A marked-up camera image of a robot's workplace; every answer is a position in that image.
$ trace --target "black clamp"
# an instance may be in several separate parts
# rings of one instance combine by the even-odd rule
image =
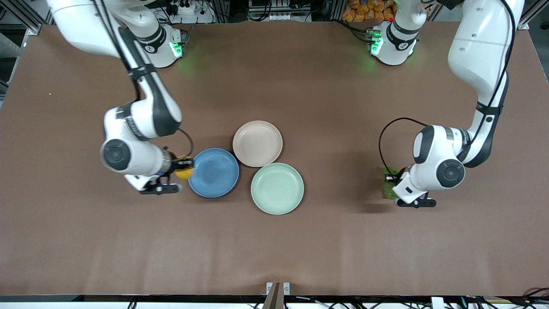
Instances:
[[[432,198],[421,198],[421,197],[417,198],[415,201],[411,202],[410,204],[407,204],[400,198],[395,203],[399,207],[413,207],[415,209],[432,208],[436,206],[436,200]]]
[[[503,106],[488,107],[486,105],[483,105],[477,102],[477,110],[485,115],[499,116],[503,112]]]
[[[170,193],[179,193],[182,190],[180,184],[161,184],[159,182],[155,184],[148,184],[144,190],[139,191],[142,195],[163,195]]]
[[[151,63],[147,63],[139,68],[130,69],[128,71],[128,75],[130,76],[131,80],[138,80],[140,77],[154,72],[156,72],[154,66]]]

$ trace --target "black cable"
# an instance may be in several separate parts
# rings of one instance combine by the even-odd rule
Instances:
[[[528,309],[529,307],[532,307],[532,308],[534,308],[534,309],[537,309],[537,308],[534,306],[534,303],[535,303],[535,302],[536,302],[536,301],[533,301],[533,302],[529,303],[528,305],[524,306],[524,308],[522,308],[522,309]]]
[[[528,294],[524,294],[522,297],[534,296],[534,295],[536,295],[537,293],[543,292],[543,291],[549,291],[549,288],[537,289],[537,290],[535,290],[535,291],[533,291],[533,292],[530,292],[530,293],[528,293]]]
[[[186,137],[187,137],[187,140],[189,140],[189,144],[191,146],[191,150],[189,150],[189,153],[186,155],[186,157],[190,157],[192,154],[193,154],[193,151],[194,151],[194,143],[193,143],[193,139],[191,138],[190,135],[187,134],[187,132],[185,132],[183,129],[181,128],[177,128],[177,130],[181,133],[183,133]]]
[[[387,123],[387,125],[383,128],[383,130],[381,130],[381,133],[379,134],[379,139],[378,139],[378,149],[379,149],[379,156],[381,158],[381,161],[383,162],[383,166],[385,166],[385,168],[387,169],[387,173],[389,173],[389,175],[391,175],[391,178],[393,179],[393,181],[396,183],[397,181],[397,178],[395,175],[393,175],[393,173],[389,170],[389,167],[387,166],[387,163],[385,163],[385,159],[383,158],[383,153],[381,151],[381,138],[383,137],[383,132],[385,132],[385,130],[390,126],[392,125],[393,123],[399,121],[399,120],[409,120],[411,122],[415,122],[417,124],[420,124],[422,126],[427,126],[427,124],[424,124],[422,122],[419,122],[415,119],[412,119],[412,118],[408,118],[408,117],[401,117],[401,118],[396,118],[394,120],[392,120],[391,122]]]
[[[380,300],[377,304],[373,305],[370,309],[376,309],[376,307],[381,305],[382,302],[385,302],[385,299]]]
[[[360,33],[365,34],[367,32],[366,30],[362,30],[362,29],[352,27],[351,25],[349,25],[349,23],[343,22],[341,20],[333,19],[331,21],[335,21],[336,23],[338,23],[338,24],[342,25],[343,27],[349,29],[351,31],[352,35],[354,35],[354,37],[357,38],[359,41],[364,42],[364,43],[375,43],[375,41],[373,41],[373,40],[366,40],[364,38],[361,38],[356,33],[354,33],[354,31],[356,31],[356,32],[360,32]]]
[[[127,309],[136,309],[137,307],[137,298],[134,297],[132,298],[132,300],[130,301],[130,303],[128,304],[128,308]]]
[[[321,8],[322,8],[322,7],[317,8],[317,9],[314,10],[314,11],[311,11],[310,8],[309,8],[309,13],[308,13],[307,16],[305,17],[305,21],[307,21],[307,18],[309,18],[309,15],[311,15],[312,13],[314,13],[314,12],[320,10]]]
[[[330,20],[330,21],[335,21],[336,23],[342,25],[343,27],[345,27],[345,28],[347,28],[347,29],[349,29],[349,30],[351,30],[351,31],[356,31],[356,32],[360,32],[360,33],[367,33],[367,32],[368,32],[367,30],[355,28],[355,27],[349,25],[349,23],[348,23],[347,21],[343,22],[343,21],[341,21],[341,20],[339,20],[339,19],[332,19],[332,20]]]
[[[170,26],[173,26],[173,23],[171,21],[171,18],[170,16],[168,15],[168,13],[166,12],[166,10],[164,9],[164,7],[161,5],[160,8],[162,9],[162,11],[164,12],[164,15],[166,15],[166,19],[168,20],[168,23],[170,24]]]
[[[116,35],[114,33],[114,27],[113,27],[113,24],[110,20],[109,13],[107,12],[107,7],[105,6],[105,2],[104,2],[104,0],[100,0],[100,1],[101,1],[101,5],[103,7],[103,13],[101,13],[101,11],[99,10],[99,5],[97,4],[97,0],[93,0],[93,6],[95,7],[95,9],[97,11],[97,14],[99,14],[99,18],[101,19],[101,23],[105,27],[105,30],[107,31],[107,34],[109,35],[111,41],[113,42],[113,45],[114,45],[118,55],[120,56],[120,60],[122,60],[122,63],[124,64],[124,67],[126,68],[126,70],[130,71],[131,70],[130,64],[129,64],[128,60],[126,59],[126,56],[124,56],[124,53],[122,52],[122,48],[120,47],[120,44],[118,44],[118,40],[116,39]],[[135,101],[139,101],[141,99],[141,92],[139,91],[139,85],[137,84],[137,81],[135,81],[135,80],[132,81],[132,82],[133,82],[133,88],[134,88],[135,93],[136,93]]]
[[[331,306],[328,307],[328,309],[333,309],[335,305],[342,305],[343,307],[345,307],[346,309],[351,309],[349,308],[346,304],[342,303],[342,302],[335,302],[333,303]]]
[[[499,309],[498,307],[492,305],[489,301],[487,301],[484,296],[479,296],[480,300],[482,300],[485,304],[488,304],[488,306],[492,307],[492,309]]]
[[[492,105],[492,102],[494,101],[494,98],[496,97],[496,93],[498,92],[498,90],[500,88],[501,81],[503,80],[503,76],[505,75],[505,72],[507,70],[507,66],[509,65],[509,60],[511,58],[511,52],[513,51],[513,45],[514,45],[514,40],[515,40],[515,32],[516,32],[516,27],[517,27],[517,24],[516,24],[516,21],[514,19],[514,15],[513,15],[513,10],[509,7],[509,4],[507,4],[507,2],[505,0],[500,0],[500,1],[503,4],[503,6],[507,9],[507,13],[509,14],[509,19],[511,20],[511,41],[509,43],[509,48],[507,49],[507,54],[505,55],[505,63],[503,65],[503,70],[501,71],[500,79],[497,82],[496,87],[494,88],[494,93],[492,93],[492,98],[490,99],[490,102],[488,103],[488,107],[490,107]],[[471,141],[463,147],[463,150],[457,155],[458,158],[465,151],[465,149],[471,147],[473,142],[477,139],[477,136],[480,133],[480,128],[482,127],[482,124],[484,123],[485,119],[486,119],[486,115],[483,114],[482,119],[480,120],[479,126],[477,128],[477,131],[475,132],[475,135],[473,136]]]
[[[480,300],[475,297],[474,298],[475,303],[477,303],[477,309],[484,309],[484,306],[480,303]]]
[[[251,17],[248,17],[248,19],[253,20],[253,21],[263,21],[267,17],[269,17],[269,14],[271,14],[271,8],[272,8],[272,2],[271,2],[271,0],[268,0],[268,2],[265,3],[265,10],[263,11],[263,14],[261,15],[261,17],[259,17],[258,19],[253,19]]]
[[[211,6],[211,4],[210,4],[209,1],[206,1],[206,4],[207,4],[208,7],[211,9],[211,11],[214,12],[215,18],[217,19],[216,22],[219,24],[219,21],[220,21],[220,20],[222,21],[223,19],[219,17],[218,12],[217,12],[216,10],[214,10],[214,8]]]

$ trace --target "green led light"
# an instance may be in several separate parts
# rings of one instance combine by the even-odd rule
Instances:
[[[410,52],[408,53],[408,56],[410,56],[413,53],[413,47],[416,45],[417,40],[413,40],[412,46],[410,47]]]
[[[173,55],[175,57],[181,57],[181,48],[179,43],[172,43],[170,42],[170,48],[172,49]]]
[[[376,43],[372,44],[372,54],[377,55],[382,45],[383,45],[383,38],[380,37]]]

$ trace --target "plate rim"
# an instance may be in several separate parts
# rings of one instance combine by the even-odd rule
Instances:
[[[237,149],[240,149],[238,147],[236,147],[236,141],[237,141],[237,136],[239,136],[239,133],[241,131],[243,131],[244,129],[249,129],[253,124],[258,124],[258,126],[261,126],[261,124],[266,124],[266,125],[263,125],[263,127],[270,127],[269,129],[271,128],[274,128],[275,131],[276,131],[276,134],[278,135],[278,139],[280,140],[280,149],[278,150],[278,153],[276,154],[276,156],[274,157],[274,159],[266,164],[263,164],[263,165],[250,165],[244,161],[242,161],[242,159],[237,155]],[[264,120],[252,120],[250,122],[247,122],[245,124],[243,124],[242,126],[240,126],[240,128],[238,128],[238,130],[236,131],[236,133],[234,133],[233,135],[233,152],[234,152],[234,156],[236,157],[236,159],[238,159],[240,162],[242,162],[242,164],[246,165],[246,166],[249,166],[249,167],[265,167],[269,164],[272,164],[273,162],[276,161],[276,159],[278,159],[278,157],[280,157],[280,154],[282,153],[282,149],[284,148],[284,139],[282,138],[282,133],[280,132],[280,130],[272,123],[270,122],[267,122],[267,121],[264,121]]]
[[[189,183],[189,186],[191,187],[191,190],[193,190],[194,193],[196,193],[197,195],[201,196],[201,197],[205,197],[205,198],[218,198],[218,197],[222,197],[226,194],[228,194],[229,192],[231,192],[231,190],[234,189],[234,186],[236,186],[236,184],[238,183],[238,178],[240,177],[240,166],[238,165],[238,160],[236,159],[236,157],[228,150],[226,149],[223,149],[223,148],[218,148],[218,147],[213,147],[213,148],[208,148],[208,149],[204,149],[202,151],[200,151],[199,153],[197,153],[196,156],[193,157],[193,159],[196,159],[196,157],[198,157],[201,153],[205,152],[205,151],[212,151],[212,150],[216,150],[216,151],[219,151],[221,150],[222,153],[228,153],[228,155],[232,158],[232,163],[235,163],[236,164],[236,168],[237,168],[237,175],[236,175],[236,181],[234,182],[234,184],[231,186],[231,188],[225,192],[224,194],[220,195],[220,196],[205,196],[205,195],[202,195],[200,193],[198,193],[195,188],[193,188],[193,186],[191,185],[191,177],[189,178],[188,180],[188,183]]]
[[[272,213],[272,212],[268,212],[266,211],[265,209],[261,208],[257,202],[257,200],[254,198],[254,180],[256,179],[256,176],[259,174],[259,172],[264,169],[264,168],[267,168],[267,167],[270,167],[272,165],[281,165],[281,166],[284,166],[285,168],[290,168],[290,170],[294,171],[297,173],[297,175],[299,176],[299,183],[300,183],[300,186],[302,188],[301,190],[301,195],[299,196],[299,201],[297,202],[297,204],[290,210],[288,210],[287,212],[284,212],[284,213]],[[280,216],[280,215],[283,215],[283,214],[287,214],[287,213],[290,213],[292,212],[293,210],[295,210],[299,204],[301,204],[301,202],[303,201],[303,197],[305,196],[305,182],[303,181],[303,177],[301,176],[301,174],[299,173],[299,171],[294,168],[293,166],[289,165],[289,164],[286,164],[286,163],[282,163],[282,162],[274,162],[274,163],[270,163],[270,164],[267,164],[265,165],[264,167],[260,168],[255,174],[254,174],[254,177],[252,178],[251,180],[251,185],[250,185],[250,195],[251,195],[251,199],[254,201],[254,204],[255,206],[257,206],[261,211],[267,213],[267,214],[271,214],[273,216]]]

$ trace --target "wire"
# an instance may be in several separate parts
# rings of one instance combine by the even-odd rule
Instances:
[[[487,301],[484,296],[479,296],[480,300],[484,301],[488,306],[492,307],[492,309],[499,309],[498,307],[492,305],[489,301]]]
[[[365,34],[365,33],[367,33],[367,30],[362,30],[362,29],[352,27],[351,25],[349,25],[349,23],[343,22],[343,21],[338,20],[338,19],[333,19],[331,21],[335,21],[336,23],[338,23],[338,24],[342,25],[343,27],[349,29],[351,31],[352,35],[354,35],[354,37],[357,38],[359,41],[364,42],[364,43],[375,43],[375,41],[373,41],[373,40],[366,40],[364,38],[359,37],[356,33],[354,33],[354,31],[356,31],[356,32],[360,32],[362,34]]]
[[[111,18],[109,16],[109,12],[107,11],[107,7],[105,5],[104,0],[101,1],[101,6],[103,7],[103,13],[99,10],[99,5],[97,4],[97,0],[93,0],[93,6],[95,7],[97,13],[99,14],[99,18],[101,19],[101,23],[105,27],[105,30],[107,31],[107,34],[109,35],[118,55],[120,56],[120,60],[122,60],[122,63],[124,64],[124,67],[127,71],[131,70],[130,64],[128,60],[126,59],[126,56],[122,52],[122,48],[120,47],[120,44],[118,43],[118,40],[116,39],[116,35],[114,33],[114,27],[111,21]],[[133,80],[133,88],[136,93],[136,99],[134,102],[137,102],[141,99],[141,92],[139,91],[139,86],[137,84],[137,81]]]
[[[326,305],[325,303],[323,302],[320,302],[320,301],[317,301],[317,300],[314,300],[314,299],[310,299],[308,297],[303,297],[303,296],[296,296],[295,298],[297,299],[304,299],[304,300],[310,300],[310,301],[314,301],[315,303],[321,305],[321,306],[324,306],[326,308],[330,308],[330,306]]]
[[[534,296],[534,295],[536,295],[536,294],[539,293],[539,292],[548,291],[548,290],[549,290],[549,288],[537,289],[537,290],[535,290],[535,291],[533,291],[533,292],[530,292],[530,293],[528,293],[528,294],[524,294],[523,297]]]
[[[511,20],[511,41],[509,42],[509,48],[507,49],[507,54],[505,56],[505,63],[503,65],[503,70],[501,71],[501,75],[500,75],[500,79],[499,81],[497,82],[497,85],[496,87],[494,88],[494,93],[492,93],[492,98],[490,99],[490,102],[488,103],[488,107],[491,107],[493,101],[494,101],[494,98],[496,97],[496,93],[498,92],[498,90],[500,89],[500,85],[501,85],[501,81],[503,80],[503,76],[505,76],[505,72],[507,70],[507,66],[509,65],[509,60],[511,58],[511,52],[513,51],[513,45],[514,45],[514,40],[515,40],[515,32],[516,32],[516,27],[517,27],[517,24],[516,24],[516,21],[514,19],[514,15],[513,15],[513,10],[511,10],[511,8],[509,7],[509,4],[507,4],[507,2],[505,0],[500,0],[500,2],[503,4],[503,6],[507,9],[507,13],[509,13],[509,19]],[[473,138],[471,139],[471,141],[469,143],[467,143],[467,145],[465,145],[463,147],[463,150],[457,155],[457,157],[459,158],[461,156],[461,154],[466,150],[466,149],[469,149],[469,147],[471,147],[471,145],[473,144],[473,142],[477,139],[477,136],[479,135],[480,133],[480,128],[482,127],[482,124],[484,123],[484,120],[486,119],[486,115],[483,114],[482,116],[482,119],[480,120],[480,124],[477,128],[477,131],[475,132],[475,135],[473,136]]]
[[[181,133],[183,133],[186,137],[187,137],[187,140],[189,140],[189,144],[191,146],[191,149],[189,150],[189,153],[186,154],[185,156],[181,157],[181,158],[184,158],[184,157],[189,157],[193,154],[193,151],[194,151],[194,142],[193,142],[193,139],[191,138],[191,136],[185,132],[183,129],[181,128],[177,128],[177,130]]]
[[[335,305],[342,305],[342,306],[345,307],[346,309],[351,309],[351,308],[349,308],[346,304],[344,304],[344,303],[342,303],[342,302],[335,302],[335,303],[333,303],[331,306],[329,306],[328,309],[333,309],[333,307],[334,307]]]
[[[427,126],[427,124],[424,124],[422,122],[419,122],[415,119],[412,119],[412,118],[408,118],[408,117],[401,117],[401,118],[396,118],[394,120],[392,120],[391,122],[387,123],[387,125],[383,128],[383,130],[381,130],[381,133],[379,134],[379,139],[378,139],[378,149],[379,149],[379,156],[381,158],[381,161],[383,162],[383,166],[385,166],[385,168],[387,169],[387,173],[389,173],[389,175],[391,175],[391,178],[393,179],[393,181],[396,183],[397,181],[397,178],[395,175],[393,175],[393,173],[389,170],[389,167],[387,166],[387,163],[385,163],[385,159],[383,158],[383,152],[381,151],[381,138],[383,137],[383,132],[385,132],[385,130],[390,126],[392,125],[393,123],[399,121],[399,120],[409,120],[411,122],[415,122],[417,124],[420,124],[422,126]]]
[[[319,7],[317,9],[315,9],[314,11],[311,11],[310,8],[309,8],[309,13],[307,14],[307,16],[305,17],[305,21],[307,21],[307,18],[309,18],[309,15],[311,15],[312,13],[320,10],[322,7]]]
[[[136,307],[137,307],[137,298],[134,297],[128,304],[128,309],[136,309]]]
[[[351,31],[356,31],[356,32],[360,32],[360,33],[367,33],[368,31],[367,30],[364,30],[364,29],[359,29],[359,28],[355,28],[355,27],[352,27],[351,25],[349,25],[349,23],[346,21],[346,22],[343,22],[339,19],[332,19],[330,21],[335,21],[337,22],[338,24],[342,25],[343,27],[351,30]]]
[[[268,2],[265,3],[265,10],[263,11],[263,14],[261,14],[261,17],[259,17],[258,19],[253,19],[251,17],[248,17],[248,19],[253,20],[253,21],[263,21],[267,17],[269,17],[269,14],[271,14],[271,8],[272,8],[271,0],[268,0]]]
[[[198,4],[198,1],[195,1],[194,3],[196,3],[200,8],[203,8],[203,9],[206,8],[206,6],[203,6],[204,5],[204,0],[202,0],[202,5]]]
[[[168,20],[168,23],[170,24],[170,26],[173,26],[173,23],[172,23],[172,21],[171,21],[171,18],[170,18],[170,16],[168,15],[168,13],[166,12],[166,10],[164,9],[164,7],[161,5],[160,8],[161,8],[162,11],[164,12],[164,15],[166,15],[166,19]]]
[[[215,18],[217,19],[216,22],[217,22],[218,24],[220,23],[219,21],[223,21],[223,19],[220,18],[218,14],[221,14],[221,16],[225,16],[225,17],[229,18],[229,16],[224,15],[224,14],[222,14],[222,13],[218,13],[216,10],[214,10],[214,8],[211,6],[211,4],[210,4],[209,1],[206,1],[206,4],[207,4],[208,7],[211,9],[211,11],[215,14]]]

